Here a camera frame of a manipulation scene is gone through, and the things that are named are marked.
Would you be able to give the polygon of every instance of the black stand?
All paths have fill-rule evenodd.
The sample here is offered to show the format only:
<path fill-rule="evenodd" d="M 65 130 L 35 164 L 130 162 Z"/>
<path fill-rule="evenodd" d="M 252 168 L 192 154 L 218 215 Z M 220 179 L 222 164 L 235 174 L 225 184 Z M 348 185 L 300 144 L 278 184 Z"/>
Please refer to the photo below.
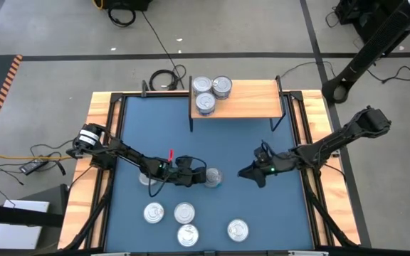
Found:
<path fill-rule="evenodd" d="M 330 103 L 345 102 L 355 82 L 409 27 L 410 0 L 398 6 L 337 77 L 322 85 L 325 99 Z"/>

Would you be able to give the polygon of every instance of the gray floor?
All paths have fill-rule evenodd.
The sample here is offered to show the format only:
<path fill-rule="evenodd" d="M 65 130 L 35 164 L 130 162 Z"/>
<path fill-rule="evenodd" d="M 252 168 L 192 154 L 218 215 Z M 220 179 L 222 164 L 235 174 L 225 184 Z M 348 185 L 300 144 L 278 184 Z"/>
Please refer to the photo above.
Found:
<path fill-rule="evenodd" d="M 358 51 L 353 27 L 325 24 L 337 0 L 307 0 L 307 4 L 323 53 Z M 154 0 L 147 16 L 170 53 L 312 52 L 298 0 Z M 410 52 L 410 36 L 401 45 L 403 52 Z M 0 54 L 139 53 L 162 53 L 141 14 L 133 26 L 120 29 L 88 0 L 6 0 L 0 11 Z M 225 74 L 238 79 L 274 78 L 307 61 L 314 60 L 175 60 L 187 67 L 188 75 Z M 328 61 L 339 72 L 349 59 Z M 401 65 L 410 66 L 410 58 L 383 59 L 372 70 L 385 78 Z M 22 62 L 0 114 L 0 154 L 27 155 L 33 144 L 58 145 L 73 138 L 85 121 L 93 91 L 137 90 L 142 79 L 164 68 L 172 68 L 168 60 Z M 159 78 L 157 82 L 167 81 Z M 317 68 L 298 68 L 283 79 L 283 86 L 320 89 Z M 372 245 L 410 250 L 410 82 L 382 85 L 366 73 L 348 101 L 337 107 L 341 123 L 366 105 L 381 108 L 393 121 L 388 135 L 362 139 L 349 147 Z M 67 160 L 64 164 L 67 176 L 58 170 L 20 176 L 25 186 L 0 173 L 0 189 L 9 198 L 20 198 L 70 183 L 75 163 Z"/>

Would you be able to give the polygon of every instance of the metal can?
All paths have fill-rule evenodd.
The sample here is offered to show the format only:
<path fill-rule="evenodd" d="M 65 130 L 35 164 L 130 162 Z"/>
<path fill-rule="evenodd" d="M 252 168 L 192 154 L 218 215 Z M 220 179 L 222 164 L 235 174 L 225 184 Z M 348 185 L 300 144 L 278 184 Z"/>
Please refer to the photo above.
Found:
<path fill-rule="evenodd" d="M 225 100 L 231 94 L 232 80 L 226 76 L 218 76 L 213 80 L 213 94 L 218 100 Z"/>
<path fill-rule="evenodd" d="M 180 245 L 191 247 L 199 239 L 199 231 L 194 225 L 186 224 L 178 229 L 177 237 Z"/>
<path fill-rule="evenodd" d="M 194 95 L 199 95 L 203 92 L 210 92 L 211 91 L 211 79 L 208 77 L 196 77 L 192 81 L 192 90 L 194 91 Z"/>
<path fill-rule="evenodd" d="M 164 208 L 160 203 L 150 203 L 143 210 L 143 216 L 148 223 L 158 223 L 164 217 Z"/>
<path fill-rule="evenodd" d="M 139 181 L 142 185 L 148 186 L 148 181 L 151 183 L 151 186 L 156 184 L 156 180 L 151 179 L 149 180 L 148 177 L 146 175 L 144 175 L 143 173 L 140 173 L 139 175 Z"/>
<path fill-rule="evenodd" d="M 196 108 L 199 114 L 209 116 L 214 113 L 216 99 L 209 92 L 201 93 L 196 98 Z"/>
<path fill-rule="evenodd" d="M 175 220 L 177 220 L 180 224 L 187 224 L 194 219 L 196 211 L 190 203 L 179 203 L 175 207 L 174 215 Z"/>
<path fill-rule="evenodd" d="M 217 188 L 221 185 L 222 173 L 216 168 L 208 168 L 206 170 L 206 182 L 207 188 Z"/>
<path fill-rule="evenodd" d="M 227 227 L 228 236 L 235 242 L 243 242 L 249 234 L 248 225 L 241 219 L 232 220 Z"/>

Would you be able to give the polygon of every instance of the blue mat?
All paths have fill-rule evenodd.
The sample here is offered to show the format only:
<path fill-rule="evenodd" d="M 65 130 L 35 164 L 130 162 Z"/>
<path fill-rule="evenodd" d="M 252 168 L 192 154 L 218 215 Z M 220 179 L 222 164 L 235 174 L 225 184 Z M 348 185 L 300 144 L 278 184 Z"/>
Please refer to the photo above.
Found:
<path fill-rule="evenodd" d="M 150 198 L 147 187 L 138 180 L 138 168 L 118 161 L 106 251 L 312 249 L 298 171 L 270 176 L 265 188 L 237 177 L 238 170 L 254 159 L 253 150 L 262 139 L 276 151 L 294 146 L 289 116 L 275 132 L 268 119 L 196 119 L 191 133 L 187 106 L 186 97 L 128 98 L 122 140 L 147 156 L 168 158 L 173 149 L 174 157 L 188 154 L 203 159 L 224 173 L 222 186 L 166 184 L 158 196 Z M 144 207 L 151 202 L 159 202 L 165 209 L 158 224 L 143 218 Z M 199 230 L 199 241 L 189 248 L 177 240 L 180 224 L 174 219 L 174 209 L 181 202 L 196 209 L 192 224 Z M 244 242 L 234 242 L 227 235 L 227 225 L 234 218 L 248 223 L 249 236 Z"/>

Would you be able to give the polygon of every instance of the wood plank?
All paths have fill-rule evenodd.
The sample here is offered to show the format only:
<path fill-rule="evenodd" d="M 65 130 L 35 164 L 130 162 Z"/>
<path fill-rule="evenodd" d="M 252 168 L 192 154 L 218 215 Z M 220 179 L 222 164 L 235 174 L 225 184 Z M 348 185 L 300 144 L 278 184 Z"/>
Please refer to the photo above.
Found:
<path fill-rule="evenodd" d="M 281 117 L 282 109 L 276 80 L 232 80 L 232 91 L 225 100 L 216 100 L 215 111 L 202 116 L 191 99 L 192 118 L 269 118 Z"/>
<path fill-rule="evenodd" d="M 185 93 L 186 91 L 175 91 L 173 93 Z M 307 113 L 307 118 L 312 133 L 312 140 L 315 142 L 329 133 L 331 133 L 330 123 L 325 109 L 324 101 L 319 90 L 303 90 L 303 98 Z M 105 125 L 107 120 L 108 108 L 110 106 L 111 92 L 94 92 L 88 116 L 87 123 L 93 122 L 101 125 Z M 117 114 L 119 107 L 115 109 L 113 116 L 112 126 L 113 133 L 116 130 Z M 303 132 L 303 126 L 299 122 L 300 136 L 303 142 L 305 142 L 305 135 Z M 88 168 L 89 159 L 81 159 L 77 162 L 76 172 L 74 173 L 74 179 L 82 174 L 84 170 Z M 329 165 L 338 169 L 340 167 L 340 160 L 333 158 L 328 161 Z M 359 237 L 357 232 L 357 226 L 354 221 L 354 215 L 352 207 L 350 205 L 349 196 L 347 194 L 347 187 L 342 178 L 342 175 L 337 171 L 328 167 L 323 167 L 322 171 L 322 186 L 324 189 L 325 200 L 328 211 L 333 217 L 335 222 L 339 225 L 345 234 L 355 243 L 359 243 Z M 58 248 L 63 248 L 68 245 L 78 231 L 82 228 L 83 223 L 86 221 L 90 214 L 91 200 L 93 199 L 93 191 L 95 186 L 95 180 L 97 177 L 97 170 L 91 169 L 80 180 L 78 180 L 70 192 L 68 201 L 68 207 L 63 223 L 63 229 L 61 230 L 60 241 Z M 104 173 L 104 179 L 102 180 L 102 190 L 105 189 L 107 184 L 108 173 Z M 320 216 L 316 214 L 316 218 L 321 220 Z M 100 232 L 101 218 L 95 224 L 94 236 L 92 246 L 98 245 L 98 235 Z M 323 225 L 319 226 L 321 241 L 325 241 L 325 233 Z"/>
<path fill-rule="evenodd" d="M 332 132 L 327 110 L 325 109 L 324 100 L 320 90 L 303 90 L 302 93 L 312 141 L 316 142 Z M 295 109 L 295 113 L 297 115 L 297 120 L 300 120 L 299 110 Z M 305 134 L 303 132 L 300 133 L 300 138 L 302 143 L 306 143 Z M 339 158 L 330 158 L 327 161 L 327 164 L 342 170 Z M 357 244 L 360 243 L 357 232 L 357 224 L 355 223 L 349 194 L 347 192 L 346 183 L 342 174 L 326 166 L 323 166 L 320 170 L 322 172 L 321 182 L 328 213 L 352 242 Z M 319 216 L 317 211 L 316 219 L 318 222 L 322 223 L 322 218 Z M 321 243 L 326 245 L 325 232 L 322 224 L 320 225 L 320 232 Z"/>

